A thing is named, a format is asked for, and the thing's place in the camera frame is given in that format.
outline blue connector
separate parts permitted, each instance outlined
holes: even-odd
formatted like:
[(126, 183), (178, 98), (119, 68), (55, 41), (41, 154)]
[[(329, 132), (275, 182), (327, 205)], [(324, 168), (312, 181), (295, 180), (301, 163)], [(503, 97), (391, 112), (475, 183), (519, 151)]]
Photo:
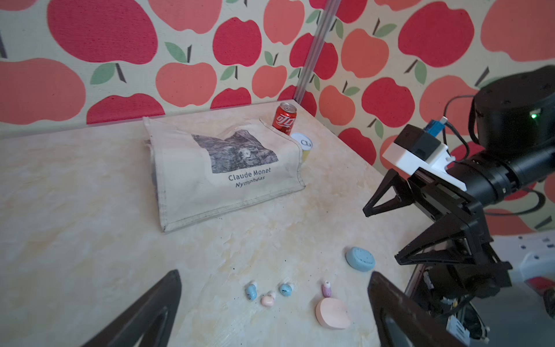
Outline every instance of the blue connector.
[(440, 120), (431, 120), (424, 128), (424, 131), (432, 135), (433, 137), (436, 137), (445, 127), (445, 123), (447, 123), (447, 118), (445, 117), (441, 117)]

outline cable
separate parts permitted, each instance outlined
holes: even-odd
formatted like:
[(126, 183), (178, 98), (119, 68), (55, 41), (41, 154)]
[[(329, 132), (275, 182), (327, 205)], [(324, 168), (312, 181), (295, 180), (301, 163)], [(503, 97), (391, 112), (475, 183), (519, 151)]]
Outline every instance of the cable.
[(510, 215), (523, 215), (523, 214), (528, 214), (528, 213), (532, 213), (532, 212), (536, 212), (539, 211), (545, 204), (546, 204), (546, 196), (543, 195), (543, 193), (538, 192), (537, 190), (533, 190), (530, 188), (522, 188), (523, 191), (528, 192), (528, 193), (534, 193), (535, 195), (537, 195), (538, 197), (538, 203), (536, 204), (536, 206), (527, 209), (525, 211), (521, 211), (521, 212), (514, 212), (514, 213), (494, 213), (494, 212), (486, 212), (484, 211), (484, 214), (486, 215), (496, 215), (499, 217), (506, 217), (506, 216), (510, 216)]
[(474, 299), (474, 295), (468, 295), (466, 296), (466, 298), (462, 299), (459, 304), (457, 305), (457, 307), (452, 308), (451, 310), (439, 315), (438, 317), (436, 317), (436, 319), (439, 318), (447, 318), (453, 314), (456, 314), (457, 312), (459, 312), (463, 307), (466, 306), (466, 304), (468, 304), (472, 299)]
[[(451, 98), (447, 104), (445, 104), (445, 107), (443, 109), (443, 116), (445, 118), (447, 118), (447, 108), (449, 107), (449, 104), (451, 104), (451, 102), (453, 102), (456, 99), (462, 99), (462, 98), (474, 98), (474, 95), (457, 95), (456, 97)], [(453, 124), (447, 122), (445, 123), (446, 127), (449, 127), (449, 129), (453, 132), (453, 134), (455, 134), (458, 139), (462, 142), (463, 145), (465, 145), (466, 148), (466, 154), (465, 156), (461, 159), (461, 160), (456, 160), (455, 163), (459, 163), (463, 160), (465, 160), (466, 158), (468, 158), (468, 156), (470, 155), (470, 147), (468, 146), (468, 143), (466, 143), (465, 139), (462, 138), (462, 136), (459, 134), (459, 132), (457, 131), (457, 129), (455, 129), (455, 127), (453, 126)], [(442, 130), (442, 134), (443, 134), (443, 143), (445, 145), (447, 145), (447, 134), (445, 132), (445, 128), (443, 128)]]
[(465, 139), (462, 138), (461, 134), (457, 131), (457, 129), (453, 126), (453, 124), (451, 124), (449, 122), (446, 122), (445, 126), (449, 129), (451, 129), (453, 134), (455, 134), (455, 136), (458, 137), (459, 140), (461, 140), (462, 144), (465, 145), (465, 149), (466, 149), (465, 156), (461, 160), (456, 160), (455, 161), (455, 163), (460, 163), (461, 161), (468, 158), (468, 156), (470, 155), (470, 146), (468, 146), (468, 143), (466, 143)]

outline canvas bag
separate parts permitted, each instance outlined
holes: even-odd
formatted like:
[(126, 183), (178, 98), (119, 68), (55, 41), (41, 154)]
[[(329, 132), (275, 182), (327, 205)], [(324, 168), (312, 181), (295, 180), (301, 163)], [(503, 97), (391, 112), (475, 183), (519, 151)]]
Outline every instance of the canvas bag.
[(261, 119), (219, 135), (143, 122), (165, 232), (305, 188), (300, 145)]

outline blue oval object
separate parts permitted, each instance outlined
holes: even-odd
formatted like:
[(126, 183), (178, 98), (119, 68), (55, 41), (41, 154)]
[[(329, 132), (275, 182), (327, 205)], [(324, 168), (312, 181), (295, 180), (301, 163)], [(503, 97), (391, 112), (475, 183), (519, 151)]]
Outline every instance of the blue oval object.
[(256, 287), (255, 287), (254, 284), (249, 285), (246, 288), (245, 292), (246, 292), (247, 299), (249, 299), (251, 301), (256, 299)]
[(351, 248), (345, 257), (347, 258), (349, 265), (358, 271), (370, 271), (376, 265), (376, 261), (374, 260), (372, 253), (359, 247)]
[(279, 292), (281, 294), (283, 294), (284, 296), (291, 296), (291, 291), (292, 291), (292, 289), (291, 289), (291, 286), (289, 284), (282, 284), (279, 287)]

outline coca-cola can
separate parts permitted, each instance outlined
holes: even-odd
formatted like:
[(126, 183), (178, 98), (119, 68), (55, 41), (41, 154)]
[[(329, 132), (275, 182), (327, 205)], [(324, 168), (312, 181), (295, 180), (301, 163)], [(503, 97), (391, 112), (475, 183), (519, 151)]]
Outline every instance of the coca-cola can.
[(276, 110), (272, 125), (282, 133), (289, 135), (291, 134), (293, 123), (295, 123), (296, 118), (297, 108), (288, 102), (282, 102)]

